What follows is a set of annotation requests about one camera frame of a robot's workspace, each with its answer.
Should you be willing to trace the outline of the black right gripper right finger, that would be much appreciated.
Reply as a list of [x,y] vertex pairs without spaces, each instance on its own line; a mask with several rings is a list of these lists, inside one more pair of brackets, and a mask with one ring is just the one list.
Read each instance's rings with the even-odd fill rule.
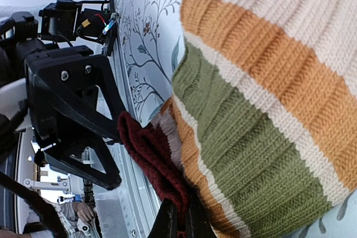
[[190,196],[189,208],[185,213],[185,231],[189,238],[215,238],[206,211],[197,196]]

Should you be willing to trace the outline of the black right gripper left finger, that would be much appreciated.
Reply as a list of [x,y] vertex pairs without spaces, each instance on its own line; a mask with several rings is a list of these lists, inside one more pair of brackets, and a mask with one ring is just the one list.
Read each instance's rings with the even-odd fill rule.
[[177,237],[177,209],[171,200],[165,199],[160,206],[149,238]]

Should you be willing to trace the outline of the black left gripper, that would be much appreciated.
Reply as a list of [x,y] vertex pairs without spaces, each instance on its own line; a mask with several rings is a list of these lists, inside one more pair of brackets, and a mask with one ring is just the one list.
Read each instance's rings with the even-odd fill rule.
[[[108,191],[122,182],[103,138],[121,141],[117,120],[125,106],[109,60],[85,46],[43,43],[38,23],[27,12],[1,22],[1,152],[9,153],[16,130],[30,117],[36,164],[49,164]],[[102,170],[82,160],[94,151]]]

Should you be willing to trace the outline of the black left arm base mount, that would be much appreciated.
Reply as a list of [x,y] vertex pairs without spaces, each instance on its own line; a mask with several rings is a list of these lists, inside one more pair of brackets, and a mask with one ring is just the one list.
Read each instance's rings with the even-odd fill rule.
[[38,15],[41,17],[40,39],[70,43],[81,38],[100,44],[104,55],[112,54],[119,20],[114,0],[57,0]]

